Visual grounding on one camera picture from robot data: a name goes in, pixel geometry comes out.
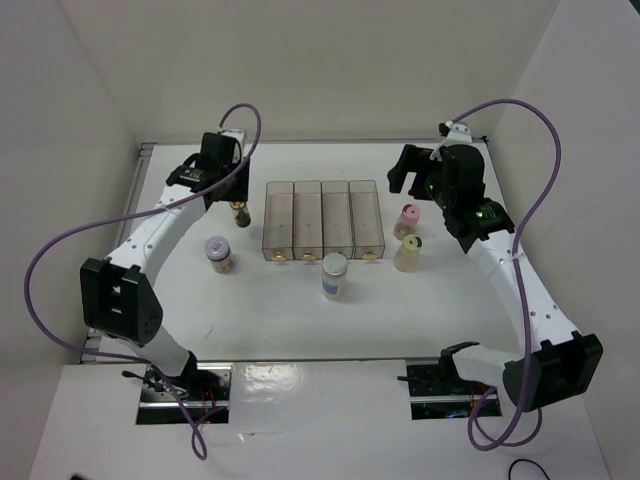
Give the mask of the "gold black-capped bottle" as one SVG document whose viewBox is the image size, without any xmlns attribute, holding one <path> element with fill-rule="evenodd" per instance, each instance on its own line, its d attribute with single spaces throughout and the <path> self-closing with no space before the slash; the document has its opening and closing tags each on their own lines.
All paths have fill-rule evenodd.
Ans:
<svg viewBox="0 0 640 480">
<path fill-rule="evenodd" d="M 239 228 L 246 228 L 251 224 L 251 215 L 246 202 L 230 202 L 229 206 L 232 210 L 234 222 Z"/>
</svg>

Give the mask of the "yellow-lid spice bottle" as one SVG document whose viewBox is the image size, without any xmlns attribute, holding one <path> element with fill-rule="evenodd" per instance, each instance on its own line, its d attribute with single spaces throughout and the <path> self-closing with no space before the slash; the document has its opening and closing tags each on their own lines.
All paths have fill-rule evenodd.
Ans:
<svg viewBox="0 0 640 480">
<path fill-rule="evenodd" d="M 416 234 L 406 235 L 394 256 L 394 267 L 404 273 L 413 272 L 419 263 L 422 239 Z"/>
</svg>

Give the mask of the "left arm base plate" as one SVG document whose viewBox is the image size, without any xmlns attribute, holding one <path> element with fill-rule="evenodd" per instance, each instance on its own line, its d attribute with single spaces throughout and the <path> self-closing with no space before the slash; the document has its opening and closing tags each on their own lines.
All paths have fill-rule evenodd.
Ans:
<svg viewBox="0 0 640 480">
<path fill-rule="evenodd" d="M 192 387 L 190 390 L 175 386 L 185 409 L 196 423 L 227 424 L 230 413 L 232 364 L 205 362 L 199 364 L 198 368 L 200 371 L 208 372 L 212 379 L 208 379 L 205 386 Z M 142 382 L 137 425 L 187 423 L 177 400 L 157 372 L 147 368 L 144 375 L 134 374 L 133 379 Z"/>
</svg>

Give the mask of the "pink-lid spice bottle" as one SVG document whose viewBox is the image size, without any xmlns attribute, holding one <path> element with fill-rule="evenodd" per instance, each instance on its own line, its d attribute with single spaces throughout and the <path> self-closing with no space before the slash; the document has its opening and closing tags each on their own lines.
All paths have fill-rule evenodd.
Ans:
<svg viewBox="0 0 640 480">
<path fill-rule="evenodd" d="M 420 208 L 415 204 L 406 204 L 395 223 L 393 236 L 402 241 L 407 235 L 415 234 L 421 216 Z"/>
</svg>

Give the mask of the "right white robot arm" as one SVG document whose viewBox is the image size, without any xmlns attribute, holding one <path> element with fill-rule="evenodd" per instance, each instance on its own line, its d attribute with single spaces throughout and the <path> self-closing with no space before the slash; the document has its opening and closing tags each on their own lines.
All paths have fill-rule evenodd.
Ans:
<svg viewBox="0 0 640 480">
<path fill-rule="evenodd" d="M 472 381 L 501 387 L 514 406 L 530 412 L 585 393 L 603 345 L 563 313 L 515 245 L 513 221 L 485 194 L 484 170 L 484 157 L 472 145 L 432 150 L 407 144 L 387 179 L 390 192 L 397 194 L 414 174 L 410 196 L 440 208 L 447 231 L 486 276 L 518 337 L 516 353 L 476 341 L 443 349 L 439 384 L 450 393 Z"/>
</svg>

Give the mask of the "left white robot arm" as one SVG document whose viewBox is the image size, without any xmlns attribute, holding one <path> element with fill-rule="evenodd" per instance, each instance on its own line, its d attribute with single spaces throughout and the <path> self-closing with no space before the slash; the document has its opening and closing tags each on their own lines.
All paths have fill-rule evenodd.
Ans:
<svg viewBox="0 0 640 480">
<path fill-rule="evenodd" d="M 199 370 L 195 355 L 163 327 L 155 280 L 184 234 L 213 203 L 247 199 L 245 142 L 242 130 L 205 133 L 199 151 L 166 178 L 156 214 L 105 258 L 89 258 L 80 268 L 85 324 L 158 367 L 163 387 L 176 399 L 190 398 L 215 377 Z"/>
</svg>

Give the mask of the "white-lid red-label jar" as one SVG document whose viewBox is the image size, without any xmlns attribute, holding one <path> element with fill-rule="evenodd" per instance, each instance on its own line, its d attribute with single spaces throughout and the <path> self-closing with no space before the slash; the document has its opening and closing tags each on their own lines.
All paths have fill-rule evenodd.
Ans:
<svg viewBox="0 0 640 480">
<path fill-rule="evenodd" d="M 210 237 L 205 242 L 204 251 L 216 273 L 227 274 L 233 270 L 235 261 L 229 241 L 225 237 Z"/>
</svg>

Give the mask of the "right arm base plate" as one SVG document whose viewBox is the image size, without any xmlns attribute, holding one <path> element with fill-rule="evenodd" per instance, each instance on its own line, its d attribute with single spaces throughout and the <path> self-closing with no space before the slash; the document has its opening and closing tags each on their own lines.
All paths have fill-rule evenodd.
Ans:
<svg viewBox="0 0 640 480">
<path fill-rule="evenodd" d="M 467 419 L 489 390 L 480 382 L 446 379 L 436 357 L 406 360 L 397 380 L 407 386 L 413 421 Z"/>
</svg>

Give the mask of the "silver-lid blue-label jar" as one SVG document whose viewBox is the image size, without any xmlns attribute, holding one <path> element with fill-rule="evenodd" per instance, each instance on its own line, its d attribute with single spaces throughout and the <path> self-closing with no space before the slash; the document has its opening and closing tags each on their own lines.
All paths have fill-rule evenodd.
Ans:
<svg viewBox="0 0 640 480">
<path fill-rule="evenodd" d="M 322 261 L 321 287 L 323 295 L 336 300 L 342 294 L 348 271 L 348 261 L 341 253 L 329 253 Z"/>
</svg>

